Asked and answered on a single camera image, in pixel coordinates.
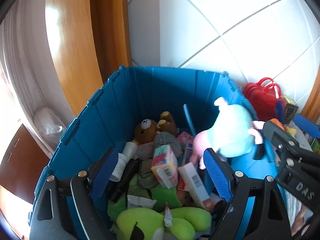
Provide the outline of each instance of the bag handle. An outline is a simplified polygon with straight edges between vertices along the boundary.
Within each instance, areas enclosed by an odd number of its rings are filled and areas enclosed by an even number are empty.
[[[272,84],[269,84],[269,85],[265,86],[264,89],[262,90],[262,92],[266,93],[267,89],[270,89],[271,87],[275,87],[275,86],[278,88],[279,96],[281,96],[281,87],[277,83],[272,83]]]
[[[258,86],[261,86],[261,84],[262,84],[263,82],[265,82],[266,80],[271,80],[272,82],[274,82],[272,78],[265,77],[265,78],[261,78],[256,84],[257,84]]]

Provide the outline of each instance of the red bag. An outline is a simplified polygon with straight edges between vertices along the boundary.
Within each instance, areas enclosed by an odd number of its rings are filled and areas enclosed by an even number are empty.
[[[265,87],[261,84],[271,80],[272,84]],[[265,77],[258,83],[248,83],[244,87],[243,94],[250,101],[251,105],[257,112],[257,117],[260,121],[268,121],[272,118],[276,118],[276,103],[277,100],[282,101],[283,105],[286,105],[284,99],[276,99],[276,91],[274,87],[278,88],[279,97],[281,96],[281,88],[278,84],[273,83],[273,79]]]

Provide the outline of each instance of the white curtain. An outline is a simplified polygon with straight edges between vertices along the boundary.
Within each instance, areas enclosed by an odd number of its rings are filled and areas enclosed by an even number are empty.
[[[38,109],[47,102],[28,66],[21,33],[23,0],[16,0],[0,25],[0,65],[13,97],[20,108],[20,118],[33,138],[51,158],[54,150],[43,140],[33,122]]]

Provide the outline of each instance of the gray fuzzy toy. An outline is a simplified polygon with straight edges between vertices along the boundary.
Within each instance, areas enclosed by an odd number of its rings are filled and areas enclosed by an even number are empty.
[[[168,132],[161,132],[156,135],[153,141],[153,147],[156,149],[162,145],[169,144],[173,150],[174,155],[179,158],[182,155],[182,149],[179,141]]]

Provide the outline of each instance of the pink plush toy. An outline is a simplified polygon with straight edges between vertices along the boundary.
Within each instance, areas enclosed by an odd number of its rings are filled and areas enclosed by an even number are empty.
[[[198,133],[193,141],[193,152],[190,161],[200,161],[200,169],[205,169],[203,153],[207,148],[212,148],[220,154],[220,158],[236,157],[252,151],[257,144],[257,159],[264,153],[263,139],[257,131],[263,128],[264,122],[253,121],[248,110],[241,105],[228,105],[220,97],[214,102],[219,106],[219,114],[213,126]]]

